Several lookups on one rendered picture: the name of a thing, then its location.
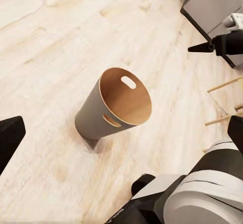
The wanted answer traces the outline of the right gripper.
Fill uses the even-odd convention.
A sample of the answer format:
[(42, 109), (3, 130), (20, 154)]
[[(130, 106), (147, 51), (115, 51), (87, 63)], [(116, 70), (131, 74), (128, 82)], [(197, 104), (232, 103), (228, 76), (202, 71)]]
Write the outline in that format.
[(243, 30), (217, 35), (210, 42), (188, 48), (188, 52), (211, 53), (214, 50), (217, 56), (243, 54)]

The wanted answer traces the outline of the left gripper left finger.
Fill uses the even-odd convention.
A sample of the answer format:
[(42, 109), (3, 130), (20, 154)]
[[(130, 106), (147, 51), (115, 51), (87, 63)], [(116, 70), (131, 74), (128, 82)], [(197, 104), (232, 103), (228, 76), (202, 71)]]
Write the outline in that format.
[(0, 175), (25, 135), (25, 125), (21, 116), (0, 121)]

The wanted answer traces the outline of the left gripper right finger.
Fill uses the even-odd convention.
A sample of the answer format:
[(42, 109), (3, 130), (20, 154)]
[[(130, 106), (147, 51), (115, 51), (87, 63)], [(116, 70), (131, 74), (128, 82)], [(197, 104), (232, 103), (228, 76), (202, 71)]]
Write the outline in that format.
[(243, 117), (233, 115), (227, 133), (243, 155)]

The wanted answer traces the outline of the trash can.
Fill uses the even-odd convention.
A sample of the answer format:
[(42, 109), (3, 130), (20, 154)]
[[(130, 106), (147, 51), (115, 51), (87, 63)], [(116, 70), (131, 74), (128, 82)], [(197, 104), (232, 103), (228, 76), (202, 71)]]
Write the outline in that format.
[[(136, 88), (124, 81), (127, 76)], [(106, 69), (75, 118), (75, 127), (87, 140), (98, 140), (146, 123), (152, 113), (148, 90), (133, 73), (120, 67)]]

